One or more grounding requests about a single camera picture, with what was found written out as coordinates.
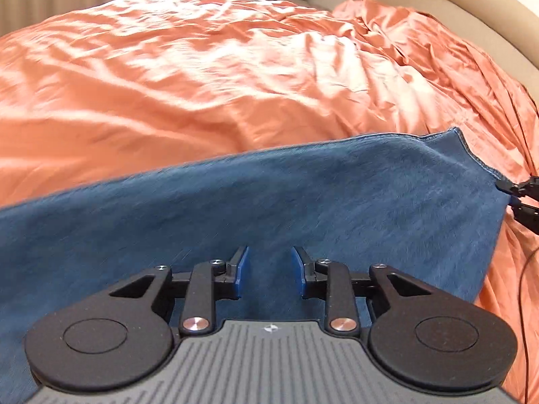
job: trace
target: screw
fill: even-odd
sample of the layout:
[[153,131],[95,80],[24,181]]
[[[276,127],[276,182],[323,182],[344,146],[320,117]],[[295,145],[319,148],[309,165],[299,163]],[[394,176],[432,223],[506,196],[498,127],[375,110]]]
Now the screw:
[[202,331],[209,326],[209,321],[203,317],[190,317],[183,321],[183,327],[189,331]]
[[352,331],[356,329],[357,323],[349,317],[339,317],[333,319],[329,324],[335,331]]

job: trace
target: headboard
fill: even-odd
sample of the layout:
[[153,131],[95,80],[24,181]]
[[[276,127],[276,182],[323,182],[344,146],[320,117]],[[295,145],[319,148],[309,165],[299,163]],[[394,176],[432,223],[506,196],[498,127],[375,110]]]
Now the headboard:
[[378,0],[432,14],[485,50],[539,105],[539,16],[517,0]]

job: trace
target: bed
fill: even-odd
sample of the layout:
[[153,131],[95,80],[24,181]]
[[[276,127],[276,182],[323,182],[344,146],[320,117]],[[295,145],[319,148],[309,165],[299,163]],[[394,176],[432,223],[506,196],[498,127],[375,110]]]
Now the bed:
[[[350,0],[333,13],[117,0],[59,15],[0,39],[0,204],[247,151],[453,126],[484,163],[522,181],[539,157],[538,35],[516,0]],[[538,245],[508,210],[476,300],[520,343],[518,276]],[[536,272],[524,284],[530,402]],[[505,388],[520,399],[524,373],[519,347]],[[0,392],[4,404],[21,397]]]

